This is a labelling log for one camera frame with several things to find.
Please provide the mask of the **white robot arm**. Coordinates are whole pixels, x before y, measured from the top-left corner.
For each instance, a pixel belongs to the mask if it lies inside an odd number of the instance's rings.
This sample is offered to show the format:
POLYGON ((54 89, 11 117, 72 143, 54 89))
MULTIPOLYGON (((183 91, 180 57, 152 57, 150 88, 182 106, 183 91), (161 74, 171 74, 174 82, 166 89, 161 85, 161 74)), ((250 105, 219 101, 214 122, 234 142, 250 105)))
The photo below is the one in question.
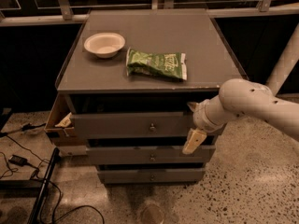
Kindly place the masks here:
POLYGON ((234 78, 224 82, 214 98, 201 103, 190 102, 195 127, 189 131, 182 152, 192 154, 209 133, 242 116, 263 120, 298 141, 299 104, 277 98, 278 91, 298 60, 299 26, 264 85, 234 78))

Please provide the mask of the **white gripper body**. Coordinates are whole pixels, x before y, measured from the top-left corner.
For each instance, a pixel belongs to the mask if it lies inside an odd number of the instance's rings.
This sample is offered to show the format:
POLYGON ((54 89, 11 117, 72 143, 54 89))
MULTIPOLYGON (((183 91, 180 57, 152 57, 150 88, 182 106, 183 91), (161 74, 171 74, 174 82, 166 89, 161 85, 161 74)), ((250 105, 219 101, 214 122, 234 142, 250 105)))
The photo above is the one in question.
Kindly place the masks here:
POLYGON ((206 133, 213 133, 222 127, 221 125, 213 123, 206 114, 206 107, 209 105, 208 100, 201 103, 196 103, 193 110, 193 123, 194 125, 206 133))

